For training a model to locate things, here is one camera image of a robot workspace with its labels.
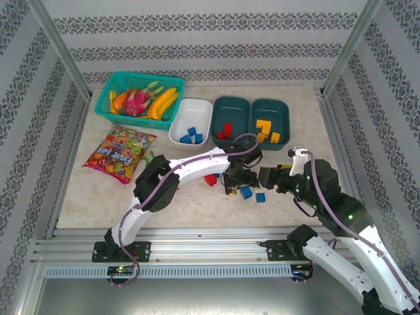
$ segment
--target wall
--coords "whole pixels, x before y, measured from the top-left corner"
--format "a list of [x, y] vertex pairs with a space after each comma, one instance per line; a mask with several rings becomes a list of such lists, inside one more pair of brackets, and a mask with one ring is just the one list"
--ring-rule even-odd
[[49, 0], [91, 88], [118, 70], [191, 85], [321, 87], [366, 0]]
[[420, 288], [420, 10], [383, 1], [330, 95], [366, 207]]
[[0, 314], [44, 238], [84, 101], [23, 0], [0, 4]]

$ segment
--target table surface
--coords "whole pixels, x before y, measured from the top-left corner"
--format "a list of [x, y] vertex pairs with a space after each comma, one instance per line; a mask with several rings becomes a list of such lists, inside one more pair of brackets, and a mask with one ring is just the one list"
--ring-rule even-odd
[[[112, 127], [106, 118], [94, 113], [100, 93], [101, 90], [93, 93], [57, 228], [110, 228], [120, 221], [133, 197], [134, 180], [130, 184], [122, 185], [111, 176], [88, 167], [81, 167]], [[263, 151], [264, 157], [259, 166], [275, 167], [280, 163], [289, 163], [287, 148], [293, 145], [304, 145], [313, 151], [317, 158], [326, 159], [337, 169], [312, 85], [186, 87], [183, 98], [200, 98], [213, 104], [216, 98], [227, 95], [244, 97], [250, 102], [257, 98], [273, 98], [282, 100], [289, 106], [290, 142], [283, 150]], [[202, 151], [185, 152], [171, 144], [167, 131], [137, 127], [134, 129], [157, 135], [148, 152], [153, 150], [155, 156], [163, 154], [167, 159], [187, 158], [215, 147], [209, 139]], [[134, 179], [139, 176], [144, 167], [145, 163], [141, 161], [135, 170]], [[277, 194], [273, 190], [268, 191], [262, 188], [256, 192], [266, 194], [265, 203], [257, 203], [255, 194], [247, 200], [243, 200], [239, 193], [235, 196], [226, 196], [221, 183], [218, 182], [214, 187], [210, 187], [203, 178], [198, 178], [182, 186], [171, 204], [153, 214], [144, 227], [220, 228], [321, 225], [317, 219], [302, 214], [293, 204], [293, 198], [289, 194]]]

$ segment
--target candy package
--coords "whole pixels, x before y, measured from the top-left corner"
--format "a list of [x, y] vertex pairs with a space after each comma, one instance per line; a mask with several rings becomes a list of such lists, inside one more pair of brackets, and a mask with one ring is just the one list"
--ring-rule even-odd
[[154, 135], [113, 125], [110, 133], [83, 166], [97, 169], [128, 184]]

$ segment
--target plastic basket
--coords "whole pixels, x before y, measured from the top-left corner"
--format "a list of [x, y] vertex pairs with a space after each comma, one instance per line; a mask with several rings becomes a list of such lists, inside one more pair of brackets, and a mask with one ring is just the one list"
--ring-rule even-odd
[[[159, 81], [156, 87], [164, 86], [165, 92], [171, 87], [176, 87], [179, 96], [177, 101], [163, 115], [162, 121], [137, 118], [125, 115], [114, 115], [110, 113], [110, 91], [115, 91], [117, 95], [125, 92], [127, 89], [144, 89], [149, 83]], [[99, 96], [94, 112], [96, 115], [104, 116], [112, 123], [120, 125], [131, 125], [137, 127], [169, 130], [171, 124], [178, 112], [178, 107], [184, 94], [185, 82], [177, 77], [163, 77], [160, 75], [150, 75], [135, 72], [115, 72], [111, 75], [104, 90]]]

